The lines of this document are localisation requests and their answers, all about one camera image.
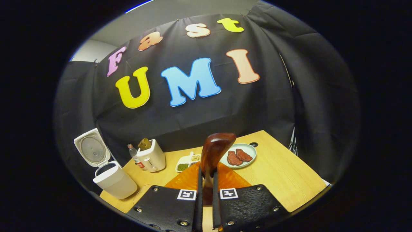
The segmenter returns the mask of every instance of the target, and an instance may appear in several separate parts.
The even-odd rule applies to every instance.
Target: plastic bottle
[[[136,162],[136,164],[139,165],[139,167],[142,168],[143,171],[146,171],[147,168],[143,165],[143,163],[139,160],[139,158],[137,157],[137,150],[136,148],[133,147],[133,145],[128,144],[127,147],[129,148],[129,153],[130,156],[132,157],[132,159],[134,159],[134,161]]]

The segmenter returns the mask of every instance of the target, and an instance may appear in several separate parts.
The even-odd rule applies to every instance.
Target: ceiling
[[[90,39],[116,47],[156,26],[203,14],[247,14],[258,0],[153,0],[113,20]]]

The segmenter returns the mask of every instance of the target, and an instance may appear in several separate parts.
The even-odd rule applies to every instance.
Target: white toaster
[[[154,173],[166,167],[166,157],[156,140],[150,140],[150,142],[152,146],[149,149],[141,151],[139,148],[137,150],[137,157],[149,172]]]

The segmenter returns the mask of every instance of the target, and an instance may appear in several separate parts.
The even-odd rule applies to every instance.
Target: raw steak
[[[239,166],[239,165],[243,164],[243,161],[239,160],[236,157],[236,154],[235,154],[234,151],[229,151],[229,153],[227,154],[227,162],[232,164],[232,165],[236,165],[236,166]]]
[[[249,162],[253,159],[250,155],[248,155],[242,149],[236,149],[236,157],[238,159],[240,159],[242,161],[246,161],[246,162]]]

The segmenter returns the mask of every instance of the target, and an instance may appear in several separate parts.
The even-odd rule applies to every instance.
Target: blue letter
[[[215,79],[213,79],[212,72],[210,71],[209,64],[211,61],[210,58],[200,58],[193,61],[190,76],[187,76],[178,67],[163,70],[160,75],[166,78],[169,84],[170,95],[172,96],[170,105],[172,107],[182,105],[186,102],[186,98],[180,95],[179,89],[193,100],[196,97],[197,83],[200,85],[200,97],[209,97],[222,91],[222,89],[216,85]]]

